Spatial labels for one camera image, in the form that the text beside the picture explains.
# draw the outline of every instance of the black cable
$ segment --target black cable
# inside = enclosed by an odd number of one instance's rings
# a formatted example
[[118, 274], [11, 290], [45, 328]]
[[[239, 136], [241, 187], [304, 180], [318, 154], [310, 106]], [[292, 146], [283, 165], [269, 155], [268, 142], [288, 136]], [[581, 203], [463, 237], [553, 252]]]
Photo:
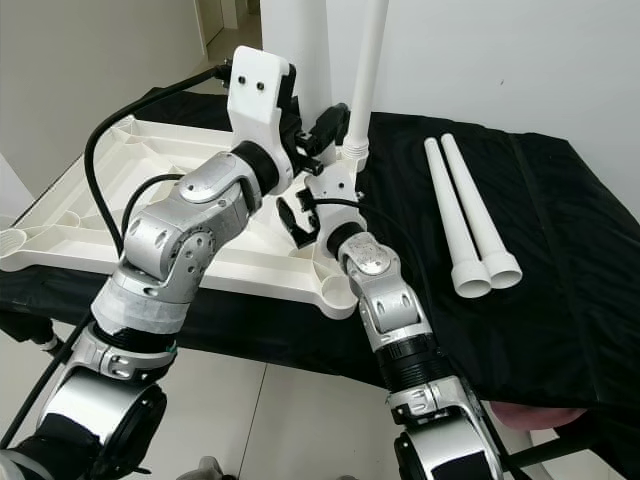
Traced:
[[84, 330], [84, 327], [86, 327], [92, 319], [93, 317], [91, 316], [91, 311], [88, 311], [84, 318], [80, 320], [80, 323], [76, 325], [76, 328], [73, 329], [73, 331], [69, 335], [69, 338], [67, 338], [67, 341], [64, 343], [64, 345], [62, 345], [56, 356], [53, 357], [53, 360], [51, 360], [45, 371], [42, 372], [42, 375], [40, 375], [40, 378], [29, 392], [29, 395], [20, 407], [20, 410], [18, 410], [18, 413], [11, 422], [11, 425], [9, 425], [9, 428], [7, 428], [7, 431], [4, 433], [2, 440], [0, 440], [0, 450], [4, 450], [9, 447], [11, 440], [13, 440], [13, 437], [18, 432], [20, 425], [22, 425], [22, 422], [24, 422], [24, 419], [29, 413], [29, 410], [31, 410], [31, 407], [33, 407], [33, 404], [38, 399], [38, 396], [40, 396], [40, 393], [42, 393], [42, 390], [47, 385], [47, 382], [49, 382], [49, 379], [55, 373], [56, 368], [58, 368], [61, 363], [67, 360], [67, 356], [71, 351], [71, 347], [80, 336], [80, 333], [82, 333], [82, 330]]
[[156, 183], [165, 182], [167, 180], [180, 180], [183, 177], [180, 173], [166, 173], [164, 175], [157, 175], [155, 177], [151, 177], [146, 180], [144, 183], [140, 184], [136, 191], [133, 192], [131, 198], [127, 202], [127, 206], [124, 208], [124, 212], [122, 213], [122, 223], [120, 224], [120, 231], [122, 232], [122, 237], [124, 239], [124, 234], [127, 231], [127, 227], [129, 226], [129, 220], [131, 218], [131, 212], [133, 211], [133, 207], [136, 206], [136, 202], [142, 196], [142, 194], [151, 186]]
[[182, 90], [186, 90], [195, 85], [198, 85], [206, 80], [209, 80], [212, 77], [216, 78], [225, 78], [230, 75], [231, 66], [230, 65], [218, 65], [209, 70], [206, 70], [198, 75], [187, 78], [181, 82], [170, 85], [161, 90], [157, 90], [146, 97], [143, 97], [139, 100], [136, 100], [133, 103], [130, 103], [126, 107], [121, 108], [117, 112], [111, 114], [109, 117], [104, 119], [100, 125], [96, 127], [96, 129], [89, 135], [89, 139], [87, 140], [87, 145], [84, 149], [84, 173], [87, 177], [87, 183], [89, 183], [89, 190], [91, 191], [91, 195], [93, 196], [93, 200], [96, 202], [98, 207], [98, 211], [102, 218], [104, 219], [104, 223], [107, 225], [107, 230], [111, 234], [111, 238], [113, 238], [113, 243], [116, 246], [116, 250], [118, 251], [118, 255], [122, 253], [124, 242], [120, 232], [118, 231], [118, 226], [116, 225], [111, 212], [109, 211], [109, 207], [100, 191], [100, 185], [98, 184], [98, 180], [96, 178], [95, 165], [94, 165], [94, 154], [95, 148], [98, 144], [98, 140], [100, 137], [117, 121], [122, 120], [127, 115], [131, 115], [137, 110], [148, 107], [149, 105], [165, 99], [174, 93], [181, 92]]
[[[342, 198], [313, 199], [313, 201], [311, 201], [310, 203], [311, 205], [345, 205], [347, 207], [357, 208], [365, 212], [371, 212], [375, 215], [378, 215], [380, 218], [383, 218], [384, 220], [386, 220], [390, 225], [392, 225], [396, 230], [398, 230], [398, 232], [402, 234], [405, 242], [407, 242], [407, 245], [409, 245], [409, 248], [411, 250], [411, 255], [414, 257], [416, 265], [420, 270], [420, 277], [422, 279], [422, 284], [424, 286], [425, 295], [426, 295], [425, 298], [427, 302], [429, 301], [429, 296], [430, 296], [429, 280], [427, 278], [427, 271], [424, 267], [424, 262], [421, 260], [421, 257], [420, 257], [420, 250], [418, 249], [418, 246], [416, 245], [416, 243], [413, 241], [413, 238], [411, 238], [411, 236], [407, 233], [404, 227], [400, 225], [393, 217], [391, 217], [390, 215], [387, 215], [382, 210], [379, 210], [376, 207], [367, 205], [366, 203], [358, 203], [351, 200], [344, 200]], [[427, 315], [430, 315], [431, 314], [430, 305], [427, 304], [427, 307], [429, 308], [427, 308], [426, 313]]]

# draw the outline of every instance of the white plastic tray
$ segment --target white plastic tray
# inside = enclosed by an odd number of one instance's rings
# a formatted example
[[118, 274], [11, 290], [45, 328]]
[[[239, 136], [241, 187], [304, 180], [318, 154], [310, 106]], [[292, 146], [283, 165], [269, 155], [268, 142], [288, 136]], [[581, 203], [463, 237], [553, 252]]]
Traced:
[[[129, 117], [112, 127], [96, 149], [96, 174], [107, 204], [119, 225], [136, 187], [163, 173], [187, 173], [215, 153], [228, 150], [231, 133], [145, 122]], [[355, 165], [349, 165], [355, 181]], [[140, 208], [165, 198], [172, 182], [151, 187]], [[300, 175], [283, 197], [298, 214], [295, 193], [304, 188]], [[117, 264], [111, 237], [91, 198], [82, 157], [36, 201], [19, 222], [0, 232], [0, 269], [16, 271], [47, 265], [110, 274]], [[330, 318], [343, 319], [354, 310], [356, 298], [337, 262], [322, 257], [311, 245], [297, 250], [282, 226], [275, 198], [247, 229], [224, 246], [201, 283], [202, 288], [248, 293], [311, 303]]]

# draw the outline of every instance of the white floor tile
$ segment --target white floor tile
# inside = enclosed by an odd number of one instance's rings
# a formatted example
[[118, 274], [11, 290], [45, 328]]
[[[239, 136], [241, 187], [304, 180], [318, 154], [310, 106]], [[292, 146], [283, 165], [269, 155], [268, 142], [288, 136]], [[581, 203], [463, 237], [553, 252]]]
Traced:
[[[143, 466], [158, 478], [173, 479], [210, 455], [225, 473], [237, 475], [265, 367], [181, 349], [161, 381], [169, 404]], [[127, 478], [149, 480], [144, 475]]]
[[[553, 430], [531, 432], [535, 445], [558, 438]], [[609, 466], [595, 454], [583, 451], [544, 462], [544, 468], [557, 480], [608, 480]]]
[[269, 365], [241, 480], [398, 479], [386, 392]]
[[[57, 325], [66, 337], [70, 327]], [[4, 432], [50, 357], [30, 342], [18, 344], [0, 332], [0, 432]], [[225, 473], [237, 475], [266, 365], [181, 349], [162, 379], [168, 407], [142, 466], [154, 478], [173, 479], [216, 457]], [[33, 433], [41, 397], [18, 439]], [[133, 474], [127, 478], [148, 480]]]

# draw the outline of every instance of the black cloth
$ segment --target black cloth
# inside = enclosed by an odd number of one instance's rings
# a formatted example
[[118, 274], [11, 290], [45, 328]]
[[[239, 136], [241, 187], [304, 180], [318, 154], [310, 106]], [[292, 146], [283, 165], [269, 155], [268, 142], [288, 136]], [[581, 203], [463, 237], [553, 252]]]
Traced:
[[[226, 97], [182, 93], [137, 117], [228, 130], [225, 104]], [[426, 137], [447, 132], [456, 137], [524, 273], [518, 286], [476, 300], [453, 291], [423, 151]], [[387, 113], [372, 115], [369, 139], [370, 159], [357, 184], [363, 202], [393, 216], [421, 247], [427, 288], [413, 278], [415, 268], [403, 271], [439, 342], [479, 395], [589, 408], [600, 425], [607, 425], [603, 435], [614, 451], [608, 461], [621, 471], [624, 463], [629, 478], [640, 478], [638, 460], [629, 455], [640, 439], [638, 223], [564, 140]], [[414, 262], [392, 227], [375, 215], [364, 216], [378, 240]], [[104, 279], [40, 266], [1, 272], [0, 310], [73, 323]], [[381, 385], [357, 314], [333, 321], [310, 305], [200, 290], [179, 342]]]

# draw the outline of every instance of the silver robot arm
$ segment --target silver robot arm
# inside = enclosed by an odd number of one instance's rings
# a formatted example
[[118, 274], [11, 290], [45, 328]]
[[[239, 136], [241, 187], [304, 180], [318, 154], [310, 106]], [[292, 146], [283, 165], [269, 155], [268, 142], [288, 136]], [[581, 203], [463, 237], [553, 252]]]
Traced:
[[319, 225], [318, 247], [334, 257], [359, 299], [359, 313], [389, 390], [403, 480], [501, 480], [498, 449], [467, 383], [440, 349], [420, 300], [403, 280], [400, 259], [366, 232], [353, 182], [339, 164], [309, 176], [298, 194]]
[[294, 80], [295, 68], [282, 58], [236, 50], [231, 151], [185, 175], [165, 200], [132, 219], [116, 271], [91, 306], [95, 321], [73, 346], [37, 431], [0, 452], [0, 471], [13, 472], [10, 479], [143, 471], [138, 465], [166, 408], [155, 382], [175, 360], [175, 336], [206, 268], [265, 195], [285, 190], [301, 170], [322, 171], [304, 155], [310, 136], [289, 111]]

